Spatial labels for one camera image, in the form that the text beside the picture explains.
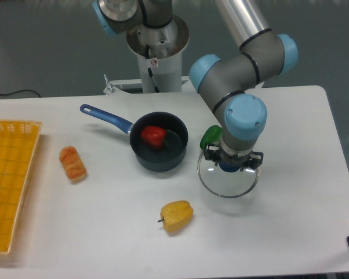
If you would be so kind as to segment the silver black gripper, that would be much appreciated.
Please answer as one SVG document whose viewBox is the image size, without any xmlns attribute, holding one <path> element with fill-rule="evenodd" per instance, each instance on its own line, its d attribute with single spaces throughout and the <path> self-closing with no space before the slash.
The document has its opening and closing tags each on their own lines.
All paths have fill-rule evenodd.
<svg viewBox="0 0 349 279">
<path fill-rule="evenodd" d="M 255 152 L 251 148 L 238 151 L 223 142 L 207 143 L 203 154 L 205 160 L 213 162 L 223 171 L 256 170 L 263 163 L 263 152 Z"/>
</svg>

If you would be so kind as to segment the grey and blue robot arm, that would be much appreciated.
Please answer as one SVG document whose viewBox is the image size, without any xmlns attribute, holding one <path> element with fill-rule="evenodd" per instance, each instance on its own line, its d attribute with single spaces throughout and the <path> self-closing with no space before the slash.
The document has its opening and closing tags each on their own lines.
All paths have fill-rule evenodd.
<svg viewBox="0 0 349 279">
<path fill-rule="evenodd" d="M 92 6 L 107 34 L 126 34 L 145 93 L 180 91 L 189 32 L 171 1 L 94 1 Z M 247 90 L 292 69 L 298 49 L 288 35 L 271 30 L 255 1 L 217 1 L 216 6 L 240 52 L 228 61 L 205 55 L 189 71 L 196 92 L 222 126 L 206 132 L 202 150 L 223 171 L 256 169 L 263 154 L 253 148 L 267 112 Z"/>
</svg>

